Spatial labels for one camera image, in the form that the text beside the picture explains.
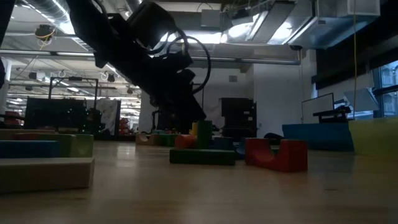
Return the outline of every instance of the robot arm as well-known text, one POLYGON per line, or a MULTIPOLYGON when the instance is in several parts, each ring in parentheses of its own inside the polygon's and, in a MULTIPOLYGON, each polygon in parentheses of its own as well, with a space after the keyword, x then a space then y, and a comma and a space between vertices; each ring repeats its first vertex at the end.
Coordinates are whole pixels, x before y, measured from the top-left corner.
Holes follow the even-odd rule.
POLYGON ((113 65, 128 82, 148 93, 151 104, 178 123, 181 130, 187 131, 193 121, 206 118, 193 96, 200 91, 192 90, 195 74, 186 69, 192 63, 187 41, 192 37, 176 27, 167 11, 153 2, 143 2, 125 21, 120 14, 106 14, 98 0, 97 6, 92 0, 67 0, 67 3, 75 33, 95 50, 97 67, 102 68, 107 63, 113 65), (146 48, 154 48, 163 35, 174 32, 184 40, 183 50, 150 57, 149 53, 159 53, 165 44, 152 52, 146 48))

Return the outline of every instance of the ceiling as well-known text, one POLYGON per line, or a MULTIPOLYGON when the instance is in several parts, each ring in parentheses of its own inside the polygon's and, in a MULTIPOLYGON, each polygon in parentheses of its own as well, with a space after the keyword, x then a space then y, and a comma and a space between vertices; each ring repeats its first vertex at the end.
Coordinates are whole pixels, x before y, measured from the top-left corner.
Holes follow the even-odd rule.
MULTIPOLYGON (((129 0, 102 0, 101 2, 105 6, 107 12, 118 12, 125 19, 127 19, 126 12, 129 10, 127 2, 129 0)), ((188 18, 193 13, 195 16, 200 16, 200 12, 203 9, 215 9, 219 10, 225 6, 229 1, 209 1, 208 3, 200 2, 188 2, 188 1, 158 1, 157 3, 164 9, 173 12, 188 13, 188 18)), ((76 39, 65 38, 65 34, 57 29, 51 43, 42 46, 34 35, 34 31, 41 24, 53 25, 48 19, 46 19, 40 11, 36 11, 32 8, 17 6, 14 7, 12 12, 12 18, 9 22, 7 33, 2 43, 2 49, 15 49, 15 50, 43 50, 53 52, 89 52, 87 48, 76 42, 76 39)), ((177 24, 184 26, 181 20, 177 21, 177 24)), ((244 44, 205 44, 213 58, 248 58, 248 59, 259 59, 259 60, 297 60, 297 53, 289 48, 287 45, 244 45, 244 44)), ((190 55, 193 57, 204 57, 205 52, 197 44, 192 44, 190 47, 190 55)), ((11 89, 9 90, 9 96, 11 98, 20 98, 24 100, 19 103, 22 106, 9 103, 10 108, 19 110, 24 108, 24 102, 27 95, 35 97, 47 97, 49 88, 48 81, 46 79, 32 80, 29 78, 30 72, 45 72, 47 77, 70 77, 77 76, 83 78, 98 78, 99 79, 99 91, 98 96, 102 97, 122 97, 122 101, 125 105, 129 105, 139 110, 138 102, 141 99, 141 90, 138 87, 130 86, 133 90, 133 94, 128 94, 128 82, 123 78, 123 74, 115 74, 115 82, 110 83, 106 80, 107 73, 115 73, 111 67, 105 66, 104 68, 98 68, 95 66, 93 58, 70 58, 70 57, 26 57, 26 55, 6 55, 6 58, 12 61, 12 73, 11 73, 11 89), (26 90, 26 86, 32 86, 32 90, 26 90)), ((236 68, 241 69, 245 72, 248 69, 247 63, 239 62, 213 62, 214 68, 236 68)), ((205 62, 195 62, 192 67, 206 67, 205 62)), ((53 89, 52 94, 55 96, 66 95, 74 97, 87 97, 91 98, 95 91, 93 89, 93 82, 80 82, 75 83, 68 80, 64 80, 64 83, 79 88, 79 92, 75 93, 67 90, 66 85, 60 85, 64 88, 56 87, 53 89)))

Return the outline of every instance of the black machine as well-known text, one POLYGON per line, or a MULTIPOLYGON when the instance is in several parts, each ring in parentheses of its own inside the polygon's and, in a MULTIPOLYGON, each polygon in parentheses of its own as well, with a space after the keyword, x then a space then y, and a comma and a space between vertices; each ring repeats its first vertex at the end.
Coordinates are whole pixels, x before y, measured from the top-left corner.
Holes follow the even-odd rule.
POLYGON ((92 47, 97 67, 108 62, 119 70, 134 85, 150 95, 150 103, 177 124, 178 130, 187 132, 194 121, 206 115, 194 98, 202 90, 211 72, 210 55, 206 47, 194 37, 186 36, 174 22, 173 17, 153 2, 144 1, 128 20, 120 14, 107 14, 99 0, 67 0, 70 19, 76 35, 92 47), (164 42, 154 49, 162 36, 177 32, 177 37, 167 47, 167 53, 159 54, 164 42), (195 74, 186 69, 193 61, 188 54, 188 39, 200 44, 208 58, 208 73, 205 81, 193 89, 195 74), (182 49, 170 53, 171 46, 182 40, 182 49))
POLYGON ((257 136, 257 104, 251 98, 222 98, 223 136, 240 141, 257 136))

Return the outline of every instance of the pipe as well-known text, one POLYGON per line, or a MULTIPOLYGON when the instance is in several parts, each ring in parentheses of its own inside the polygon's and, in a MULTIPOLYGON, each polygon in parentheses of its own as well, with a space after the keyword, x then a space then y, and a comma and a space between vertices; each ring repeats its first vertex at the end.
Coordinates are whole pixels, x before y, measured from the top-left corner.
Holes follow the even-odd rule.
MULTIPOLYGON (((0 53, 10 57, 23 56, 23 57, 35 57, 37 55, 40 58, 56 59, 62 58, 67 55, 67 58, 81 58, 82 60, 89 60, 94 58, 94 55, 87 55, 78 52, 51 52, 51 51, 37 51, 37 50, 9 50, 0 49, 0 53)), ((194 61, 207 61, 206 57, 192 56, 194 61)), ((278 59, 258 59, 258 58, 229 58, 229 57, 212 57, 212 62, 229 62, 229 63, 260 63, 260 64, 271 64, 271 65, 300 65, 299 60, 278 60, 278 59)))
MULTIPOLYGON (((6 32, 6 36, 11 36, 11 37, 20 37, 20 36, 29 36, 29 35, 35 35, 32 32, 20 32, 20 31, 9 31, 6 32)), ((61 32, 58 32, 56 35, 54 35, 56 38, 65 38, 65 39, 74 39, 78 38, 75 34, 64 34, 61 32)))
POLYGON ((57 27, 70 22, 69 7, 65 0, 23 0, 57 27))

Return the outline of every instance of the green bar block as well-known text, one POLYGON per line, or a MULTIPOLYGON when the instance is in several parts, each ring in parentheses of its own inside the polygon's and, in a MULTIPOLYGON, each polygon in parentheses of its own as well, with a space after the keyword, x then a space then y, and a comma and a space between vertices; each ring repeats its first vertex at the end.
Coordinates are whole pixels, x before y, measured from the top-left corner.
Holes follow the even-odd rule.
POLYGON ((159 139, 158 139, 158 146, 167 146, 167 136, 168 134, 159 134, 159 139))
POLYGON ((211 121, 198 121, 198 149, 208 149, 213 134, 213 123, 211 121))
POLYGON ((177 137, 177 134, 169 134, 169 135, 167 135, 167 143, 166 143, 166 145, 168 147, 174 147, 175 138, 176 137, 177 137))
POLYGON ((37 139, 58 141, 60 143, 60 157, 70 157, 71 152, 77 150, 76 136, 72 134, 39 134, 37 139))
POLYGON ((71 150, 70 157, 93 157, 94 136, 75 134, 77 147, 71 150))
POLYGON ((235 152, 210 149, 171 149, 172 164, 235 165, 235 152))

